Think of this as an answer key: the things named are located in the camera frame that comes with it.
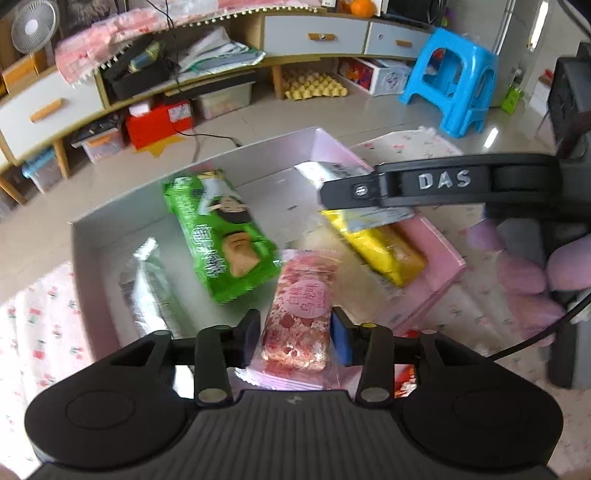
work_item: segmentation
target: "drawer handle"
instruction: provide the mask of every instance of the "drawer handle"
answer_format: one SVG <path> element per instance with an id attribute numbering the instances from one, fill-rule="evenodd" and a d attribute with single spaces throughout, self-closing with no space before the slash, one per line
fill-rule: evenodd
<path id="1" fill-rule="evenodd" d="M 308 38 L 314 41 L 333 41 L 336 35 L 333 33 L 308 33 Z"/>
<path id="2" fill-rule="evenodd" d="M 408 40 L 397 40 L 396 45 L 398 45 L 399 47 L 402 47 L 402 48 L 410 48 L 413 46 L 413 42 L 408 41 Z"/>
<path id="3" fill-rule="evenodd" d="M 66 101 L 63 98 L 58 98 L 57 100 L 53 101 L 49 105 L 46 105 L 41 110 L 37 110 L 34 114 L 32 114 L 29 118 L 31 122 L 36 123 L 40 122 L 44 118 L 50 116 L 52 113 L 57 112 L 60 108 L 65 106 Z"/>

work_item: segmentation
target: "green snack package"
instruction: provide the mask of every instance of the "green snack package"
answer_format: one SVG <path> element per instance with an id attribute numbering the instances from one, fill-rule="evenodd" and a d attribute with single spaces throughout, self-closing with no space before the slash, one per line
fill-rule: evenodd
<path id="1" fill-rule="evenodd" d="M 222 170 L 165 183 L 164 198 L 181 224 L 195 273 L 216 302 L 233 300 L 279 274 L 277 247 Z"/>

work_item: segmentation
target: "egg tray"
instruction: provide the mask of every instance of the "egg tray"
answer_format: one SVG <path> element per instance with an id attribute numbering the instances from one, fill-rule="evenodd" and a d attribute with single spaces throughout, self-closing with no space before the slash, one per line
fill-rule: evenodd
<path id="1" fill-rule="evenodd" d="M 283 77 L 283 91 L 289 100 L 312 97 L 344 97 L 349 91 L 334 78 L 313 70 L 289 70 Z"/>

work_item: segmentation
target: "blue plastic stool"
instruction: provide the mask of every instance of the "blue plastic stool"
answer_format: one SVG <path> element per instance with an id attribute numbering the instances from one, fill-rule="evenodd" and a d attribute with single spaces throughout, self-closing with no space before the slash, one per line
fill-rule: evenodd
<path id="1" fill-rule="evenodd" d="M 431 55 L 446 52 L 436 75 L 425 75 Z M 452 137 L 466 135 L 470 124 L 482 132 L 496 86 L 498 57 L 487 49 L 443 28 L 435 30 L 421 50 L 399 99 L 408 104 L 416 93 L 443 113 L 439 128 Z"/>

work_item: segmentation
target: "plastic storage bin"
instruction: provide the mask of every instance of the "plastic storage bin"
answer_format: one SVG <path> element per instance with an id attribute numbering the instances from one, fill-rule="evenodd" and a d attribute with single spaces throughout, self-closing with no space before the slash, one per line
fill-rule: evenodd
<path id="1" fill-rule="evenodd" d="M 123 120 L 123 115 L 113 113 L 87 125 L 73 138 L 72 147 L 82 146 L 92 163 L 119 153 L 127 146 Z"/>
<path id="2" fill-rule="evenodd" d="M 204 118 L 210 120 L 223 113 L 250 105 L 254 82 L 224 88 L 217 92 L 199 95 L 195 101 Z"/>
<path id="3" fill-rule="evenodd" d="M 56 160 L 56 151 L 50 148 L 34 160 L 26 162 L 22 166 L 22 174 L 31 179 L 42 193 L 47 193 L 62 179 L 60 166 Z"/>

